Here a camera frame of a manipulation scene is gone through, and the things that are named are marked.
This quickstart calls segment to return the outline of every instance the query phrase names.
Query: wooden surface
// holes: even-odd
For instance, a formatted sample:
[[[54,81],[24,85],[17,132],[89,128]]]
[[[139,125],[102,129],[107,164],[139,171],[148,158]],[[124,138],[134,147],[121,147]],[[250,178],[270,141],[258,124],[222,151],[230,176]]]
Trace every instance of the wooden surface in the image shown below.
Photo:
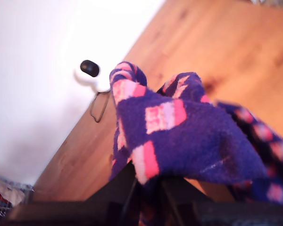
[[[246,106],[283,136],[283,9],[167,0],[125,60],[145,72],[153,90],[195,71],[212,99]],[[34,199],[84,200],[106,184],[115,126],[111,99],[99,124],[87,110],[35,184]]]

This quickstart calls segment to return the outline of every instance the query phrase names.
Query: wire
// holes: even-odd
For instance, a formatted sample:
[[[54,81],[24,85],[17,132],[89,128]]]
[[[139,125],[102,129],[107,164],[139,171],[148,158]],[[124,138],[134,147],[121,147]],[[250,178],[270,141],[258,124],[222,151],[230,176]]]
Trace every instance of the wire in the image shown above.
[[[106,99],[106,102],[105,102],[105,105],[104,105],[104,107],[103,107],[103,110],[102,110],[102,112],[101,112],[101,114],[100,114],[100,117],[99,117],[99,119],[97,120],[96,117],[92,115],[92,110],[93,110],[93,106],[94,106],[94,102],[95,102],[96,98],[98,98],[98,95],[100,95],[101,93],[108,93],[108,97],[107,97],[107,99]],[[104,114],[105,109],[106,109],[107,104],[108,104],[109,96],[110,96],[110,91],[109,91],[109,92],[98,92],[98,93],[96,94],[95,98],[93,99],[92,103],[91,103],[91,106],[90,106],[90,115],[94,118],[94,120],[95,120],[96,123],[99,123],[100,120],[101,120],[101,118],[103,117],[103,114]]]

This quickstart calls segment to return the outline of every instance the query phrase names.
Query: purple fabric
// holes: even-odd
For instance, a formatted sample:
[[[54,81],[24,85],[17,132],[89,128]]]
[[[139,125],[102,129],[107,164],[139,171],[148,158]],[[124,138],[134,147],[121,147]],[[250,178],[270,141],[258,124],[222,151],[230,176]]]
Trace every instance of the purple fabric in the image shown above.
[[[231,116],[209,103],[196,73],[181,73],[157,93],[122,62],[111,72],[117,110],[113,178],[132,158],[141,184],[159,175],[233,184],[266,177],[266,168]]]
[[[219,103],[237,122],[260,155],[268,178],[257,178],[229,186],[238,201],[272,202],[283,205],[283,138],[242,106]]]

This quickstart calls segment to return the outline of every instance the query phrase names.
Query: black knob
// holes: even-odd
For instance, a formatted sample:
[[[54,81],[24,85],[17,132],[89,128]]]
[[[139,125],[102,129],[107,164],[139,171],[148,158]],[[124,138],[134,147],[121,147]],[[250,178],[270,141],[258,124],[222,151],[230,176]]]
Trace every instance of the black knob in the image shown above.
[[[84,60],[81,63],[81,70],[94,78],[99,75],[100,67],[90,60]]]

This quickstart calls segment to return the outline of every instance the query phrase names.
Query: wire basket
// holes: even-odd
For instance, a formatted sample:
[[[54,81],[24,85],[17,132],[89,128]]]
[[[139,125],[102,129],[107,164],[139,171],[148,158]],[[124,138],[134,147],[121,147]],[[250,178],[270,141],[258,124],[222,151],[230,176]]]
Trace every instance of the wire basket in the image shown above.
[[[31,185],[7,181],[0,177],[0,220],[13,206],[27,203],[31,192],[33,192]]]

